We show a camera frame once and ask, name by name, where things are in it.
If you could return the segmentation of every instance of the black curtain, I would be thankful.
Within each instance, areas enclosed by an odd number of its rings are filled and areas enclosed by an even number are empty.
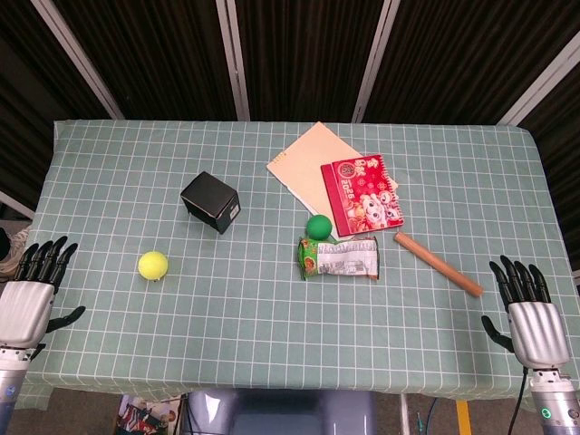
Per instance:
[[[0,190],[35,209],[53,121],[107,118],[29,1],[0,2]]]
[[[542,157],[573,270],[580,269],[580,65],[520,123]]]
[[[55,3],[126,118],[236,118],[214,0]]]
[[[576,1],[403,0],[364,121],[495,124],[578,31]]]
[[[382,0],[237,0],[256,121],[350,122]]]

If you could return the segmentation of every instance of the tennis ball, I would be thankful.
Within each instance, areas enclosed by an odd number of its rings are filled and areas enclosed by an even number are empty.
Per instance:
[[[314,215],[306,224],[306,232],[314,240],[326,240],[332,230],[333,224],[325,215]]]
[[[145,279],[157,281],[167,273],[168,266],[166,256],[158,251],[150,251],[141,256],[138,269]]]

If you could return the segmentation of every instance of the wooden stick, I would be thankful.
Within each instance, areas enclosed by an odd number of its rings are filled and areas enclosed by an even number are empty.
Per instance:
[[[463,290],[472,296],[480,297],[483,294],[483,288],[476,282],[471,281],[462,273],[458,272],[453,266],[448,265],[438,256],[429,251],[426,247],[420,245],[415,240],[407,236],[402,231],[395,234],[395,242],[410,250],[415,256],[423,260],[429,266],[446,276]]]

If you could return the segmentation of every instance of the green grid tablecloth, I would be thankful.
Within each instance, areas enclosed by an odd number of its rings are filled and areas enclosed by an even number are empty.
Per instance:
[[[565,315],[578,379],[580,309],[546,178],[531,136],[513,127],[327,124],[363,154],[381,153],[400,184],[404,230],[485,288],[466,295],[376,232],[378,282],[300,280],[309,217],[266,164],[311,127],[285,122],[66,121],[29,243],[68,235],[80,247],[21,406],[51,386],[150,398],[200,386],[514,396],[521,367],[479,320],[508,321],[488,268],[500,254],[533,262]],[[234,187],[242,211],[226,234],[188,215],[180,191],[206,170]],[[169,255],[148,283],[139,255]]]

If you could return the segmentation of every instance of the metal robot arm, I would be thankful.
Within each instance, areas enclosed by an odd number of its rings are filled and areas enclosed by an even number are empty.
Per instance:
[[[506,308],[511,338],[502,335],[486,315],[481,317],[489,338],[533,370],[530,389],[546,435],[579,435],[580,404],[568,376],[558,370],[570,360],[566,332],[550,299],[546,280],[534,265],[529,271],[501,256],[503,269],[489,263]]]
[[[44,348],[44,334],[68,326],[84,313],[79,306],[65,317],[50,319],[54,297],[77,244],[59,256],[67,238],[48,241],[24,252],[14,280],[0,295],[0,435],[12,417],[30,361]]]

